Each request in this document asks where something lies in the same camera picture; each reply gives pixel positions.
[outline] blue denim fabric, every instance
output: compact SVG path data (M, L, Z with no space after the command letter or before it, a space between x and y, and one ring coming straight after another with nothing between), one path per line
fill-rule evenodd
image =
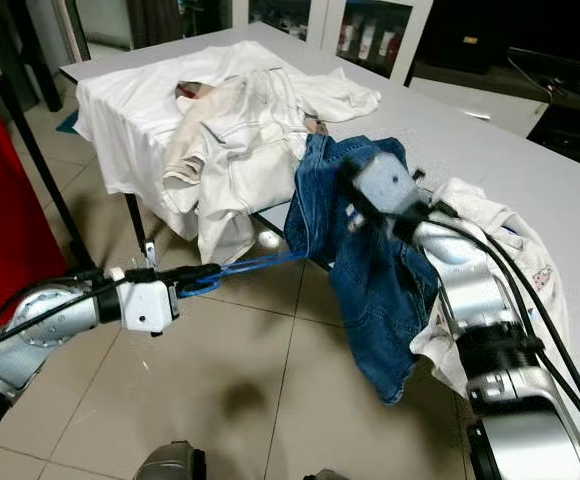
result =
M393 404L414 366L409 344L427 323L437 276L425 257L400 240L389 241L378 226L347 229L350 199L337 188L337 172L344 160L363 166L381 150L405 165L405 150L394 138L337 143L309 135L284 233L293 251L307 251L323 265L335 262L330 282L355 361L379 398Z

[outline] white table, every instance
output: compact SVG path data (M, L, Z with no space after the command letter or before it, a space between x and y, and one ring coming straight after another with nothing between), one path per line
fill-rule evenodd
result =
M409 166L428 173L424 184L434 187L450 176L460 177L520 212L542 236L563 277L572 354L580 370L580 165L574 161L263 24L67 65L62 71L78 82L241 40L258 41L306 74L322 74L342 66L349 78L382 93L377 112L341 127L331 124L335 138L361 134L407 137ZM287 208L287 204L281 205L261 216L282 229Z

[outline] cabinet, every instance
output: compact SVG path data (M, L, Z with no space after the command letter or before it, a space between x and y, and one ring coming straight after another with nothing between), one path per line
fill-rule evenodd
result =
M262 21L399 84L432 0L232 0L235 27Z
M536 100L417 77L410 82L410 88L524 138L548 108L547 103Z

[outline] tile floor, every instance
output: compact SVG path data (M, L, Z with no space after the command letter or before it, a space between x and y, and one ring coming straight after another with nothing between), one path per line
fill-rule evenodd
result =
M95 261L129 266L140 254L123 197L106 194L88 143L55 131L76 108L74 88L58 81L63 110L26 116ZM56 208L16 133L13 142L67 252ZM143 213L162 267L199 262L194 245ZM286 248L260 232L249 255ZM300 480L323 467L351 479L472 477L465 406L425 364L397 406L381 405L314 264L226 282L180 309L162 337L111 324L51 357L0 426L0 479L129 480L153 448L182 439L207 452L215 480Z

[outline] denim jeans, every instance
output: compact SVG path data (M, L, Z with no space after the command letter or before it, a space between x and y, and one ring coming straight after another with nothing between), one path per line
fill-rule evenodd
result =
M379 398L393 404L414 366L409 344L427 324L437 276L423 255L389 240L379 225L348 231L351 199L338 186L338 171L346 160L361 167L379 151L405 165L405 150L394 138L335 142L310 135L284 233L292 250L308 252L322 265L335 262L330 282L355 361Z

